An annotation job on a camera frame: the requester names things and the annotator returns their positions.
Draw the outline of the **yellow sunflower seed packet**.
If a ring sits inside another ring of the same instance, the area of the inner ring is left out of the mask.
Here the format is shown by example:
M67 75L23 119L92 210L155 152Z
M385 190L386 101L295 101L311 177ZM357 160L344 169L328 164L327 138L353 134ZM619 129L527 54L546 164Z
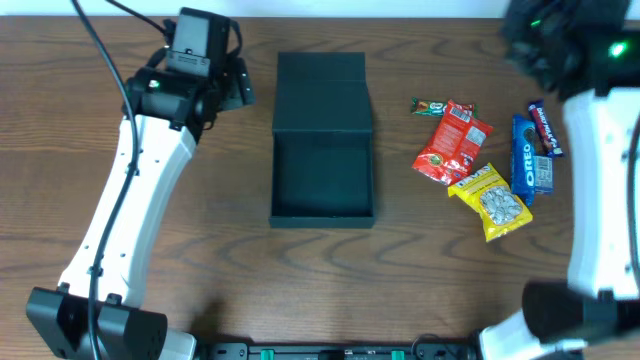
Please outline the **yellow sunflower seed packet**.
M491 163L448 187L481 218L485 239L491 242L533 221L533 215Z

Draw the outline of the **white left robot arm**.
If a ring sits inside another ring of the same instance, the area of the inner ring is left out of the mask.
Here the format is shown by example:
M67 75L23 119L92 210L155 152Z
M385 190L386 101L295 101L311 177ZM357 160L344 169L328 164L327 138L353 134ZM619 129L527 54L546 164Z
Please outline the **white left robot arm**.
M171 52L124 87L116 156L80 248L56 289L36 287L26 315L60 359L194 359L196 337L145 311L164 213L203 131L221 111L254 103L244 60Z

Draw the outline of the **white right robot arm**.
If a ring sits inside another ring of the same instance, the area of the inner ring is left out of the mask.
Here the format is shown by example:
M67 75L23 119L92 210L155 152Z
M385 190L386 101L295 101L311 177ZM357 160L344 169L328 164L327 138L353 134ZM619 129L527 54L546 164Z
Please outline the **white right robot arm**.
M476 338L479 359L578 359L639 332L639 33L623 0L516 0L507 56L563 105L574 238L563 281L529 282L521 309Z

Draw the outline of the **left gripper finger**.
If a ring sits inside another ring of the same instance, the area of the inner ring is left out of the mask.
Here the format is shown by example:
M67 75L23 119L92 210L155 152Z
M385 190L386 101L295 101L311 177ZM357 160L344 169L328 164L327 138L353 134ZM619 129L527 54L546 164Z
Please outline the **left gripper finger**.
M237 80L225 80L220 87L219 111L230 111L243 107L240 103Z
M240 103L242 106L253 105L256 102L255 93L248 68L242 58L236 59L236 69Z

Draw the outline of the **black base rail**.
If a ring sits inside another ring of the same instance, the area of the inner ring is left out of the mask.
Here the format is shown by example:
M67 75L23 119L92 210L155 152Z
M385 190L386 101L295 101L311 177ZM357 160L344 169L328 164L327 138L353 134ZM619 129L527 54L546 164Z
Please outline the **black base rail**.
M194 355L198 360L476 360L473 346L426 342L417 345L282 345L215 343Z

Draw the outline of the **blue Oreo packet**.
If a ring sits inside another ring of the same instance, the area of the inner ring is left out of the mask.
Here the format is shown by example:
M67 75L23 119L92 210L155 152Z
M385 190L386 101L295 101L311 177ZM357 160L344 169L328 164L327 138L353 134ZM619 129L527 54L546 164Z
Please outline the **blue Oreo packet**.
M532 206L537 194L554 191L552 159L536 153L537 136L532 121L521 115L512 117L511 191L526 206Z

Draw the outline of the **Cadbury Dairy Milk bar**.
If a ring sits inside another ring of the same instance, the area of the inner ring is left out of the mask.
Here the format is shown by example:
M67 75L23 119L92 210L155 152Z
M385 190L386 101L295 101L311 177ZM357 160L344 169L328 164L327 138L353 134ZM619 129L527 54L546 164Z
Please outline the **Cadbury Dairy Milk bar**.
M547 118L542 99L528 104L528 113L533 120L541 141L544 154L548 157L563 157L564 151L555 136L551 122Z

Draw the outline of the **black rectangular box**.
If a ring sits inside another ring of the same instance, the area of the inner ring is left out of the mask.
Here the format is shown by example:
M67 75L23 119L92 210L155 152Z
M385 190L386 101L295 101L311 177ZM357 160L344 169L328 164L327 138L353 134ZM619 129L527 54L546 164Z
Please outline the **black rectangular box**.
M280 53L272 134L271 227L374 225L373 115L363 53Z

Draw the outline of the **red snack packet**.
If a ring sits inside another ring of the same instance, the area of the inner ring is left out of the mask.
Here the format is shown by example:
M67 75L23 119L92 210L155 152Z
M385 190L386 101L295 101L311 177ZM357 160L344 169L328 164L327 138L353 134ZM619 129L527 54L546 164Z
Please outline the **red snack packet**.
M470 175L473 163L494 128L477 119L470 106L449 100L443 116L412 168L446 186Z

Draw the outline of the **green red KitKat bar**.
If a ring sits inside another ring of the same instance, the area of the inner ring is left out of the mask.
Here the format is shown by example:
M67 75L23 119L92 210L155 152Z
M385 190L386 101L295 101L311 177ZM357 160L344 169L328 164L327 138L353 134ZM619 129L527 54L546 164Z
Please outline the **green red KitKat bar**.
M443 102L413 97L410 112L415 115L442 117L449 104L450 101Z

